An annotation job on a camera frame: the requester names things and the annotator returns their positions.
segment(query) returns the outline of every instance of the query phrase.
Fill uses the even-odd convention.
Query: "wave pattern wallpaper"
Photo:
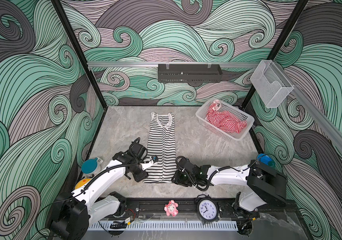
[[[342,132],[342,1],[304,10],[276,61]],[[257,94],[251,103],[254,131],[288,176],[287,197],[298,204],[314,239],[342,239],[338,149],[294,96],[278,108],[265,108]]]
[[[327,2],[312,0],[309,5]],[[88,61],[266,59],[297,1],[62,0]],[[156,68],[93,68],[108,105],[239,104],[253,69],[223,69],[223,82],[158,83]]]
[[[0,239],[40,239],[103,109],[50,0],[0,0]]]

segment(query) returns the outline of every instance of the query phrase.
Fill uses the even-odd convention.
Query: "yellow object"
[[[85,184],[87,184],[87,182],[91,181],[90,178],[84,178],[83,180],[80,180],[76,186],[75,189],[81,188],[82,186],[84,186]]]

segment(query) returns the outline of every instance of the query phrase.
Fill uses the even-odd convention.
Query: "striped clothing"
[[[209,123],[225,132],[240,133],[246,127],[246,121],[241,121],[229,111],[216,111],[219,108],[216,103],[212,103],[208,108],[207,119]]]
[[[144,183],[172,183],[171,178],[176,171],[174,114],[158,115],[151,113],[148,135],[148,155],[157,155],[159,162],[148,168],[148,178]]]

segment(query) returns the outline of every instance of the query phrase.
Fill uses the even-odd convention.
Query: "clock face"
[[[210,200],[203,200],[199,204],[199,212],[204,219],[211,220],[216,217],[217,209]]]

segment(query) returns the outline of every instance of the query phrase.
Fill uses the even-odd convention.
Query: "pink figurine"
[[[176,209],[179,206],[174,200],[171,200],[168,202],[167,205],[164,207],[164,211],[167,214],[167,216],[171,215],[174,217],[178,214],[178,210]]]

